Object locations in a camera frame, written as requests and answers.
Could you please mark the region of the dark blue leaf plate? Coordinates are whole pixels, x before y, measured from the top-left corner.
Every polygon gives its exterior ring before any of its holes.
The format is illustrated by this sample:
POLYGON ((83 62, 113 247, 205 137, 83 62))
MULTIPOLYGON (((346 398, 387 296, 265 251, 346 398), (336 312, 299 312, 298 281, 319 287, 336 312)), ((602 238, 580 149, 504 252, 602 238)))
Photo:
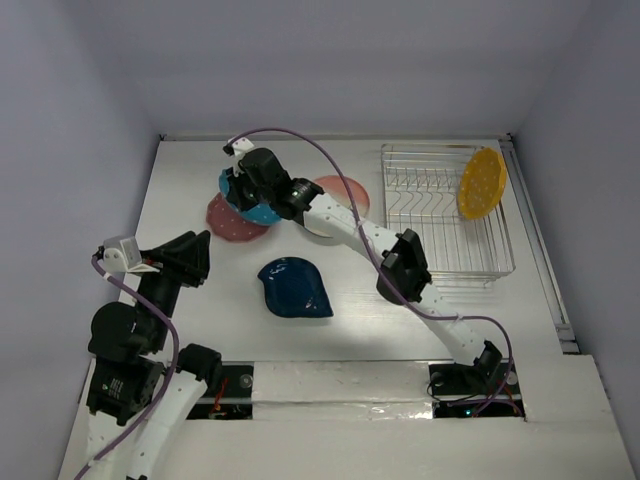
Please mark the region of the dark blue leaf plate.
POLYGON ((281 257, 257 273, 268 310, 281 318, 330 318, 333 308, 318 268, 299 257, 281 257))

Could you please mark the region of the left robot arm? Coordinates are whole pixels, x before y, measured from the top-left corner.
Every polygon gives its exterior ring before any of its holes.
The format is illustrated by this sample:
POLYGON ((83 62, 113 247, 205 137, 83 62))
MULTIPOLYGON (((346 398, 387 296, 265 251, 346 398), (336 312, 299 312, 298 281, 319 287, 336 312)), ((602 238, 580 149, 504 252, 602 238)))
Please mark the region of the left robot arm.
POLYGON ((172 321, 180 291, 208 277, 210 240, 188 231, 142 250, 133 237, 113 237, 92 255, 96 272, 133 301, 107 303, 91 322, 87 459, 77 478, 154 478, 197 401, 222 389, 221 354, 181 346, 172 321))

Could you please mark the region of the yellow polka dot plate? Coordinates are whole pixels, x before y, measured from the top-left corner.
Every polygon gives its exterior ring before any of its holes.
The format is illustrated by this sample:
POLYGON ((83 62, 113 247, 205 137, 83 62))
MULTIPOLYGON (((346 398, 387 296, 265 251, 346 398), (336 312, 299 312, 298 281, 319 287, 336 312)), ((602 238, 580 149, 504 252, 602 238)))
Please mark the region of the yellow polka dot plate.
POLYGON ((467 162, 459 182, 457 205, 466 220, 488 216, 500 203, 508 172, 503 156, 483 147, 467 162))

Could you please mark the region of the pink and cream plate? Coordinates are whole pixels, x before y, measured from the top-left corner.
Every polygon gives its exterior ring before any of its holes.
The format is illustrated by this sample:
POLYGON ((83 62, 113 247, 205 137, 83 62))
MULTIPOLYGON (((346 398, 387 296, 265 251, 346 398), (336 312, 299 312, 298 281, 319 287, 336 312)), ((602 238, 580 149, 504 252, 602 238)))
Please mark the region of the pink and cream plate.
POLYGON ((352 213, 356 205, 360 223, 363 224, 369 215, 371 200, 365 187, 358 181, 346 177, 346 188, 338 175, 318 177, 313 183, 319 186, 323 195, 318 195, 311 203, 310 209, 303 214, 304 237, 319 245, 347 244, 356 249, 362 248, 362 240, 358 233, 358 222, 352 213))

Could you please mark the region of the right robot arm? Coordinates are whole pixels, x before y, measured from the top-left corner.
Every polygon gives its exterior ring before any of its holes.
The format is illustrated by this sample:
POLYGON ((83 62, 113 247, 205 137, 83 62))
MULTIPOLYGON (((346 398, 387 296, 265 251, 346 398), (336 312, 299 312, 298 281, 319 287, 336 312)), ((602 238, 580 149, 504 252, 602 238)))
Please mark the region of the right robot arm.
POLYGON ((321 231, 368 259, 378 274, 378 293, 421 319, 461 367, 460 379, 468 390, 482 392, 496 381, 502 353, 474 332, 432 284, 416 232, 411 229, 394 232, 361 217, 341 170, 336 173, 350 207, 342 205, 317 183, 291 177, 267 148, 243 147, 235 142, 225 145, 223 150, 234 159, 224 175, 229 186, 226 200, 237 210, 245 212, 266 205, 281 219, 321 231))

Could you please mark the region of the pink polka dot plate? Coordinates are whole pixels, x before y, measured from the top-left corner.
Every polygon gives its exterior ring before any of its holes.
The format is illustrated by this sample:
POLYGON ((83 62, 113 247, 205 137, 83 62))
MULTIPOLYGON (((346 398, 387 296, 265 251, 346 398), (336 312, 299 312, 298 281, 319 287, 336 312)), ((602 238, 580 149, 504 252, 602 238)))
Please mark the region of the pink polka dot plate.
POLYGON ((209 202, 205 221, 211 232, 231 243, 246 243, 265 235, 269 226, 262 226, 244 219, 233 210, 221 193, 209 202))

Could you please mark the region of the blue polka dot plate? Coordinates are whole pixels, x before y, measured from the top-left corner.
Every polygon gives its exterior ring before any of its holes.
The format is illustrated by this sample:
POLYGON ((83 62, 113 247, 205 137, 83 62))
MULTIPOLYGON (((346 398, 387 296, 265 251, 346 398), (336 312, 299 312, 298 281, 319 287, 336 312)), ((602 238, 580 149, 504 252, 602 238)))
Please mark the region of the blue polka dot plate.
POLYGON ((227 169, 223 169, 218 177, 218 185, 220 193, 222 194, 226 203, 232 210, 238 213, 244 220, 254 223, 260 226, 270 227, 281 221, 281 218, 265 204, 257 204, 251 209, 241 211, 237 206, 231 203, 228 199, 230 192, 230 185, 228 181, 227 169))

